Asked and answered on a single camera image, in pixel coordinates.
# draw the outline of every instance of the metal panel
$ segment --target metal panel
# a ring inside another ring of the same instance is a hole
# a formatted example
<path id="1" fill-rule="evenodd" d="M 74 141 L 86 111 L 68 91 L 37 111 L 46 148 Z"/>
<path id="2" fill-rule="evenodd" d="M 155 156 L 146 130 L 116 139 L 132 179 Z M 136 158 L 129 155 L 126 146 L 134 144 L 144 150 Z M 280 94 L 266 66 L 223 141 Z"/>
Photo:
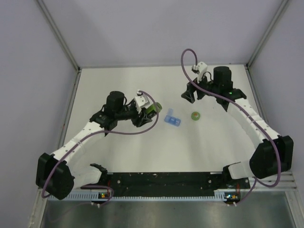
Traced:
<path id="1" fill-rule="evenodd" d="M 250 68 L 269 123 L 294 140 L 292 171 L 304 199 L 304 1 L 290 3 Z"/>
<path id="2" fill-rule="evenodd" d="M 25 227 L 38 157 L 56 147 L 75 70 L 34 1 L 0 2 L 0 227 Z"/>
<path id="3" fill-rule="evenodd" d="M 57 28 L 56 23 L 54 22 L 52 15 L 49 13 L 47 7 L 45 6 L 43 0 L 35 0 L 38 7 L 41 9 L 42 14 L 44 15 L 45 19 L 47 20 L 54 36 L 56 37 L 58 44 L 61 46 L 62 50 L 64 51 L 66 57 L 69 59 L 71 64 L 73 65 L 74 69 L 78 71 L 79 66 L 75 61 L 70 49 L 68 48 L 65 40 L 63 39 L 59 29 Z"/>
<path id="4" fill-rule="evenodd" d="M 52 219 L 79 202 L 49 202 Z M 239 207 L 223 202 L 111 202 L 81 205 L 41 228 L 295 228 L 285 193 L 252 193 Z"/>
<path id="5" fill-rule="evenodd" d="M 44 0 L 81 67 L 247 63 L 278 0 Z"/>
<path id="6" fill-rule="evenodd" d="M 274 18 L 271 20 L 268 28 L 266 29 L 264 35 L 262 36 L 262 38 L 261 38 L 259 44 L 257 45 L 255 51 L 252 53 L 252 56 L 250 57 L 249 62 L 248 62 L 248 67 L 251 67 L 252 64 L 254 63 L 255 59 L 258 57 L 259 53 L 261 52 L 264 45 L 268 41 L 269 37 L 271 36 L 272 31 L 274 30 L 274 28 L 276 27 L 280 18 L 282 17 L 284 12 L 286 11 L 290 2 L 291 2 L 291 0 L 282 0 L 282 3 L 280 5 L 279 9 L 277 10 L 277 12 L 275 13 Z"/>

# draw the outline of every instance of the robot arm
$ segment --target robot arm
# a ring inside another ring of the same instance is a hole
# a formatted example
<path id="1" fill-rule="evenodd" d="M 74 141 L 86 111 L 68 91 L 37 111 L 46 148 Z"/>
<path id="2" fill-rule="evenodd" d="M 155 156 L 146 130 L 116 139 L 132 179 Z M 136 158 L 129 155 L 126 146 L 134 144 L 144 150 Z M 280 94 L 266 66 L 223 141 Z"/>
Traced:
<path id="1" fill-rule="evenodd" d="M 129 104 L 126 104 L 123 93 L 111 92 L 102 109 L 90 118 L 73 139 L 52 154 L 44 153 L 40 156 L 36 184 L 43 188 L 52 169 L 67 153 L 69 153 L 68 156 L 56 167 L 47 183 L 47 192 L 60 200 L 64 199 L 73 189 L 98 183 L 102 175 L 106 175 L 107 170 L 97 164 L 80 167 L 78 161 L 85 156 L 93 144 L 107 136 L 108 132 L 117 126 L 118 121 L 131 120 L 136 127 L 152 122 L 152 118 L 157 113 L 154 104 L 146 108 L 149 104 L 148 97 L 139 92 Z M 160 112 L 161 105 L 159 103 L 156 105 Z"/>
<path id="2" fill-rule="evenodd" d="M 270 141 L 265 137 L 254 124 L 256 122 L 264 131 L 268 133 L 270 138 L 275 142 L 281 160 L 281 171 L 287 171 L 291 168 L 293 140 L 289 136 L 282 137 L 279 133 L 271 129 L 265 121 L 254 111 L 250 103 L 246 99 L 246 95 L 240 90 L 233 88 L 231 81 L 231 71 L 227 66 L 218 66 L 214 68 L 214 79 L 207 80 L 205 76 L 205 63 L 198 63 L 192 67 L 192 71 L 198 74 L 193 82 L 200 88 L 211 92 L 214 95 L 223 96 L 234 101 L 245 109 L 252 117 L 250 119 L 237 106 L 221 98 L 216 98 L 217 103 L 222 105 L 224 110 L 229 113 L 243 128 L 251 139 L 255 150 L 246 152 L 248 159 L 239 161 L 234 164 L 227 165 L 223 168 L 223 177 L 225 180 L 240 179 L 245 177 L 257 177 L 259 179 L 277 174 L 277 162 L 274 149 Z M 197 92 L 197 99 L 202 99 L 205 95 L 211 95 L 198 90 L 190 82 L 187 84 L 187 90 L 181 95 L 191 103 L 195 102 L 194 92 Z"/>

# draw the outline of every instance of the aluminum frame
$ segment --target aluminum frame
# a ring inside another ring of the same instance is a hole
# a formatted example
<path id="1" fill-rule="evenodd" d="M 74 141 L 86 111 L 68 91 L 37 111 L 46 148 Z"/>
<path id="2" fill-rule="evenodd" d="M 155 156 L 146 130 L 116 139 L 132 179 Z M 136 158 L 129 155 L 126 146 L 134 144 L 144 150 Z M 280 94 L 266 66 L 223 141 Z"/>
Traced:
<path id="1" fill-rule="evenodd" d="M 66 111 L 66 117 L 65 117 L 63 127 L 62 127 L 62 131 L 60 133 L 60 137 L 59 137 L 59 140 L 58 140 L 58 143 L 57 143 L 57 147 L 61 147 L 64 143 L 64 139 L 65 139 L 65 136 L 66 136 L 67 126 L 68 126 L 68 122 L 69 122 L 69 119 L 70 119 L 70 116 L 71 116 L 71 112 L 72 112 L 72 108 L 73 108 L 73 104 L 74 104 L 74 100 L 75 100 L 75 96 L 76 96 L 76 91 L 77 91 L 77 87 L 78 87 L 79 79 L 80 79 L 80 75 L 81 75 L 81 68 L 77 64 L 73 54 L 71 53 L 69 47 L 67 46 L 67 43 L 65 42 L 63 36 L 61 35 L 60 30 L 56 26 L 56 24 L 55 24 L 55 22 L 54 22 L 54 20 L 51 16 L 48 8 L 46 7 L 44 1 L 43 0 L 35 0 L 35 2 L 37 3 L 37 6 L 41 10 L 41 12 L 42 12 L 43 16 L 45 17 L 47 23 L 49 24 L 50 29 L 52 30 L 54 36 L 56 37 L 56 39 L 59 43 L 59 45 L 61 46 L 62 50 L 64 51 L 66 57 L 69 59 L 72 66 L 74 67 L 75 71 L 77 72 L 76 81 L 74 83 L 74 87 L 72 89 L 70 100 L 69 100 L 67 111 Z M 268 41 L 268 38 L 272 34 L 273 29 L 275 28 L 275 26 L 277 25 L 277 23 L 281 19 L 282 15 L 284 14 L 286 9 L 288 8 L 288 5 L 289 5 L 290 2 L 291 2 L 291 0 L 282 0 L 279 9 L 277 10 L 274 18 L 272 19 L 272 21 L 269 24 L 269 26 L 267 27 L 263 37 L 261 38 L 257 47 L 255 48 L 252 56 L 249 59 L 249 62 L 245 65 L 247 77 L 249 79 L 249 83 L 250 83 L 251 89 L 253 91 L 253 95 L 254 95 L 254 98 L 255 98 L 255 101 L 256 101 L 256 104 L 257 104 L 258 111 L 266 122 L 268 122 L 268 118 L 267 118 L 265 110 L 262 106 L 261 98 L 260 98 L 260 96 L 258 94 L 258 91 L 256 89 L 256 84 L 254 82 L 254 79 L 252 78 L 252 76 L 250 74 L 250 67 L 253 65 L 253 63 L 256 60 L 256 58 L 258 57 L 259 53 L 263 49 L 265 43 Z M 285 172 L 282 176 L 283 176 L 282 181 L 284 183 L 281 186 L 279 186 L 279 188 L 271 189 L 271 190 L 272 191 L 274 191 L 274 190 L 275 191 L 285 191 L 287 201 L 288 201 L 292 216 L 294 218 L 294 222 L 296 224 L 296 227 L 297 228 L 304 228 L 304 207 L 302 205 L 300 194 L 297 191 L 297 187 L 296 187 L 296 184 L 294 182 L 292 172 Z M 274 181 L 275 178 L 276 178 L 275 176 L 269 177 L 268 181 Z M 254 191 L 266 191 L 266 190 L 269 190 L 269 189 L 258 187 Z M 42 218 L 43 218 L 43 214 L 44 214 L 44 211 L 45 211 L 47 200 L 42 199 L 40 195 L 41 195 L 41 189 L 38 189 L 36 199 L 35 199 L 35 203 L 34 203 L 34 207 L 33 207 L 33 211 L 31 213 L 31 216 L 29 217 L 28 228 L 39 228 L 41 226 L 41 222 L 42 222 Z"/>

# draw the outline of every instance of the white tabletop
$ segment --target white tabletop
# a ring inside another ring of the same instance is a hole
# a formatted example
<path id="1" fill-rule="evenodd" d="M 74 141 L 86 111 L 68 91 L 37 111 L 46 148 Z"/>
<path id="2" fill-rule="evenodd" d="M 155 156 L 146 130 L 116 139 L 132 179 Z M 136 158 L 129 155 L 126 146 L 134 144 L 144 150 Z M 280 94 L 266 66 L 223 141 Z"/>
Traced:
<path id="1" fill-rule="evenodd" d="M 212 74 L 214 67 L 208 67 Z M 228 67 L 234 88 L 241 89 L 257 111 L 244 66 Z M 245 160 L 243 152 L 254 147 L 242 128 L 213 97 L 194 104 L 182 99 L 187 82 L 180 66 L 83 69 L 66 142 L 101 109 L 111 91 L 123 92 L 130 101 L 141 89 L 163 107 L 155 128 L 135 136 L 109 134 L 91 147 L 81 163 L 97 163 L 109 172 L 187 172 L 222 171 L 225 165 Z M 164 122 L 168 108 L 181 119 L 179 127 Z M 193 111 L 200 112 L 198 121 L 191 119 Z M 120 121 L 115 131 L 137 132 L 149 126 L 136 128 L 130 120 Z"/>

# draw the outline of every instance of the black joint housing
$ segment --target black joint housing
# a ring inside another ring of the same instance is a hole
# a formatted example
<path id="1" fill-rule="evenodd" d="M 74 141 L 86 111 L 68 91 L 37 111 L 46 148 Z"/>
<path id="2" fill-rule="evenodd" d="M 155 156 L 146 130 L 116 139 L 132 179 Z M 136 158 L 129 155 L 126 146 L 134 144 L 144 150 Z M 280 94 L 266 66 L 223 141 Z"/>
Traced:
<path id="1" fill-rule="evenodd" d="M 36 184 L 40 188 L 43 188 L 49 174 L 57 162 L 57 159 L 47 153 L 44 153 L 39 157 Z M 46 191 L 57 199 L 62 200 L 71 192 L 73 186 L 74 177 L 72 176 L 69 167 L 66 165 L 66 162 L 63 161 L 56 167 L 55 172 L 47 185 Z"/>
<path id="2" fill-rule="evenodd" d="M 281 172 L 291 168 L 294 141 L 289 136 L 278 136 L 274 139 L 281 160 Z M 275 151 L 269 140 L 260 143 L 252 155 L 249 165 L 253 174 L 259 178 L 265 178 L 277 174 L 277 161 Z"/>

